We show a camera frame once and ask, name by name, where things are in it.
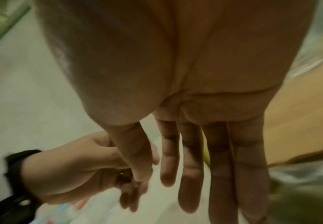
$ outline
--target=skin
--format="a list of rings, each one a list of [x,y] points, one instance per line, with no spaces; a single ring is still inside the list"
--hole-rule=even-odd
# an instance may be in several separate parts
[[[163,137],[161,181],[197,210],[205,133],[210,220],[235,224],[238,208],[265,223],[264,111],[311,24],[316,0],[36,0],[47,42],[87,114],[111,136],[137,181],[152,174],[139,121]]]
[[[153,164],[159,163],[151,145]],[[61,147],[33,154],[21,169],[26,189],[43,203],[88,199],[111,188],[121,190],[122,208],[137,211],[148,182],[136,184],[132,171],[106,132],[87,135]]]

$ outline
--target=adult hand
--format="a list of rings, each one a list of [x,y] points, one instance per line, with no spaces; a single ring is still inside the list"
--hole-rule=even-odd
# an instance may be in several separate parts
[[[316,0],[36,0],[45,36],[89,116],[121,150],[137,181],[152,173],[139,121],[163,136],[161,179],[194,212],[211,154],[210,220],[266,221],[264,111],[311,24]]]
[[[158,164],[154,145],[152,150],[153,163]],[[33,154],[23,162],[21,176],[29,192],[49,204],[77,202],[115,187],[122,191],[121,206],[136,211],[139,198],[148,190],[148,182],[134,182],[106,132]]]

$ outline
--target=wooden surface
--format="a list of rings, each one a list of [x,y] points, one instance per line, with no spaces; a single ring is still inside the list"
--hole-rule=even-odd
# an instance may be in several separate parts
[[[268,163],[323,150],[323,65],[286,81],[265,116]]]

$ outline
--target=black sleeve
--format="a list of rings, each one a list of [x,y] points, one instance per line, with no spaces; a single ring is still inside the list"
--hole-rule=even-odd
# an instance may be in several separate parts
[[[39,152],[41,151],[24,151],[5,158],[5,177],[12,195],[0,202],[0,224],[28,224],[34,220],[41,202],[25,189],[21,179],[21,167],[27,157]]]

